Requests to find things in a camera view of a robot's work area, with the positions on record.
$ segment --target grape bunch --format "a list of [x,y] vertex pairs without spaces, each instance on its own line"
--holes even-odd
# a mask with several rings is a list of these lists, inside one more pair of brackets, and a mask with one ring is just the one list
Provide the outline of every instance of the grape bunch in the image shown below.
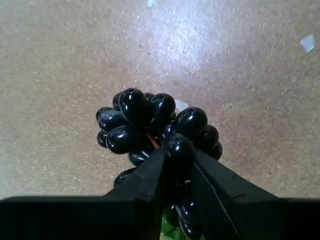
[[120,173],[113,182],[117,188],[155,148],[164,149],[169,202],[164,216],[173,227],[180,227],[191,240],[198,240],[201,227],[190,188],[190,174],[196,148],[215,160],[222,156],[217,129],[208,124],[199,107],[188,107],[176,115],[174,98],[167,93],[143,93],[128,88],[117,93],[112,107],[104,106],[95,115],[100,132],[97,142],[115,154],[128,154],[135,166]]

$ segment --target floor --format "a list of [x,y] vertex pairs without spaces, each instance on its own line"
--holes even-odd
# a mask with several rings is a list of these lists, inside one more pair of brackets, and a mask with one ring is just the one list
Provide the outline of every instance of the floor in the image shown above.
[[320,197],[317,40],[318,0],[2,0],[0,197],[109,191],[131,164],[95,113],[127,87],[203,108],[247,180]]

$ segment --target beige floor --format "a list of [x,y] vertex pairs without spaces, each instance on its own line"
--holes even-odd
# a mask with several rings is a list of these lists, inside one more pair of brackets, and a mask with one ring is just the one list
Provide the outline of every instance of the beige floor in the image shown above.
[[132,86],[203,108],[246,179],[320,197],[320,1],[147,5],[1,1],[0,197],[109,191],[131,165],[96,144],[94,115]]

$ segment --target speckled floor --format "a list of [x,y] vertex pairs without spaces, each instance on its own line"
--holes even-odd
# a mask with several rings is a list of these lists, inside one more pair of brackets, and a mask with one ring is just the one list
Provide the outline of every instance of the speckled floor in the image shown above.
[[109,191],[131,164],[96,144],[95,112],[127,87],[203,108],[249,181],[320,197],[320,1],[147,5],[1,1],[0,197]]

